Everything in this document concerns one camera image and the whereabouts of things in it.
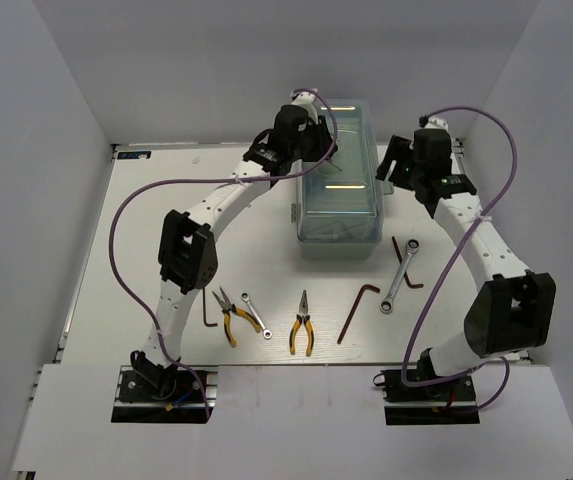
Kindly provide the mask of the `large silver ratchet wrench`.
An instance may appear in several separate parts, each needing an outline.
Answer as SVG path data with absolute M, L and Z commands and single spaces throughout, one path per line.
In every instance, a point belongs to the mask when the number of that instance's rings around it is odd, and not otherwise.
M 391 282 L 388 292 L 381 301 L 379 309 L 383 314 L 390 314 L 393 311 L 395 297 L 404 281 L 408 266 L 411 260 L 420 249 L 420 242 L 416 239 L 410 239 L 406 242 L 404 252 L 400 252 L 399 268 Z

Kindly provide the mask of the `green toolbox with clear lid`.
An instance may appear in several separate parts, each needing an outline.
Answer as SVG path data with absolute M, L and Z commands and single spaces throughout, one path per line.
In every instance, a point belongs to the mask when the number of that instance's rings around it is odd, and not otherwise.
M 333 99 L 329 105 L 319 108 L 319 116 L 335 116 L 337 152 L 296 180 L 300 254 L 309 260 L 365 259 L 381 242 L 384 220 L 371 112 L 364 100 Z

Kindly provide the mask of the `small silver ratchet wrench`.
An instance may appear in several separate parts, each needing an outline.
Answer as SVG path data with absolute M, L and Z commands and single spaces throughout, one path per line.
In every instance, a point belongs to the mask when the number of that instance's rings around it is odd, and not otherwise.
M 249 293 L 243 292 L 241 294 L 241 300 L 246 304 L 248 307 L 251 315 L 257 321 L 258 325 L 260 326 L 260 330 L 265 340 L 272 339 L 272 332 L 266 327 L 265 323 L 263 322 L 262 318 L 260 317 L 255 305 L 252 303 L 252 299 Z

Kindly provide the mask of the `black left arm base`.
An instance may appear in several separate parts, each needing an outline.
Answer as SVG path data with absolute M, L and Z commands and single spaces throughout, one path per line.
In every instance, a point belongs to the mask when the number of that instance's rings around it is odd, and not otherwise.
M 218 371 L 194 373 L 175 365 L 155 365 L 141 351 L 120 369 L 111 413 L 113 424 L 196 424 L 215 408 Z

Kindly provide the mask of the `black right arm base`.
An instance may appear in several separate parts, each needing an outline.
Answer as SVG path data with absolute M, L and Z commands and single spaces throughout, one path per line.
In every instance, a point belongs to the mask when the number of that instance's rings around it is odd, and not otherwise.
M 373 386 L 383 393 L 387 426 L 446 426 L 479 424 L 472 376 L 429 387 L 403 384 L 401 369 L 381 370 Z

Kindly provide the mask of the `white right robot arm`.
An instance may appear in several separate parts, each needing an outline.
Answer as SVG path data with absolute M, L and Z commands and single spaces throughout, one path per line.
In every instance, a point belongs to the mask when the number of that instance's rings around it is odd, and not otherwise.
M 420 128 L 410 139 L 391 137 L 376 174 L 414 193 L 449 235 L 478 289 L 462 330 L 424 350 L 415 377 L 405 382 L 432 399 L 489 359 L 544 345 L 556 295 L 552 276 L 534 272 L 512 252 L 484 213 L 472 181 L 454 173 L 453 165 L 448 131 Z

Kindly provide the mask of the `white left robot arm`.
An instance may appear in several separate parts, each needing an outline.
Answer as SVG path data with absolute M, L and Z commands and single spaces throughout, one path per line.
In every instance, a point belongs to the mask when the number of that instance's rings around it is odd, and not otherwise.
M 217 272 L 216 242 L 223 231 L 256 198 L 286 179 L 294 163 L 327 159 L 336 151 L 314 95 L 300 90 L 280 108 L 273 127 L 255 138 L 223 185 L 187 211 L 165 216 L 158 252 L 158 324 L 131 357 L 136 369 L 148 368 L 142 384 L 154 398 L 168 398 L 176 390 L 177 374 L 168 367 L 181 359 L 192 305 Z

